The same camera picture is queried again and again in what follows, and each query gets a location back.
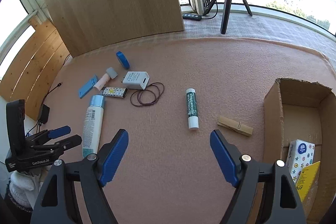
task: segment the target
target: person's hand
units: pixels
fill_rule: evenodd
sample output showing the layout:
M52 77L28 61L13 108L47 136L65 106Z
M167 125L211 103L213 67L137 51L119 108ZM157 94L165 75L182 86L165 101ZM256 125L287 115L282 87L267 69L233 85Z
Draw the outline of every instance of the person's hand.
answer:
M30 170L28 173L14 171L11 176L9 190L14 200L25 208L34 209L37 196L50 167Z

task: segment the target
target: metal pivot bolt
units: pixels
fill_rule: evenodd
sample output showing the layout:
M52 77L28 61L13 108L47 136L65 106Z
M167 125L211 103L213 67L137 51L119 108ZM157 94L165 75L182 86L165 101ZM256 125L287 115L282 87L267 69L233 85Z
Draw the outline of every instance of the metal pivot bolt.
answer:
M97 158L97 155L96 155L95 153L89 154L89 155L87 156L87 159L88 159L88 160L95 160L96 158Z
M280 167L284 167L285 163L282 160L277 160L277 165Z
M55 164L56 166L60 166L60 165L62 164L62 160L55 160L55 161L54 161L54 164Z
M243 159L243 161L250 161L251 157L249 155L242 155L241 157Z

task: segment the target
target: green foliage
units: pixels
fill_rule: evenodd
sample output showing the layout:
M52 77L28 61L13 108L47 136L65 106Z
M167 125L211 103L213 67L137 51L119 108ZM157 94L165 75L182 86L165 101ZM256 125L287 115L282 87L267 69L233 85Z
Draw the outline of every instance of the green foliage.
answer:
M287 12L296 16L299 16L301 18L307 19L311 22L316 23L317 25L321 26L322 28L325 28L326 30L329 29L330 22L328 20L320 20L316 19L313 15L307 16L301 9L293 10L292 8L288 7L285 4L279 4L276 1L270 2L266 4L266 7L273 8L276 10L280 10L283 12Z

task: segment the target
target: white power adapter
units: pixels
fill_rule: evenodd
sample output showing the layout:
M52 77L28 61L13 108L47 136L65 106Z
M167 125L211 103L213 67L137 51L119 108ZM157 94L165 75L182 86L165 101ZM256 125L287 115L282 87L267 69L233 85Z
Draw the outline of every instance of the white power adapter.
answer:
M123 80L123 84L128 89L144 90L148 81L149 75L146 71L129 71Z

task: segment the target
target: wooden clothespin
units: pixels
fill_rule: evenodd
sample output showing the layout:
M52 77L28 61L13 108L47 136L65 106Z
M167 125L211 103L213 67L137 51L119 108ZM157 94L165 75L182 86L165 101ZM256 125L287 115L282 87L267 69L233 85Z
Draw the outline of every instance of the wooden clothespin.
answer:
M224 116L218 117L217 124L222 127L226 127L228 129L234 130L238 133L241 133L245 136L250 137L253 132L253 128L249 127L247 125L242 124L241 122L236 122L234 120L231 120L229 118L226 118Z

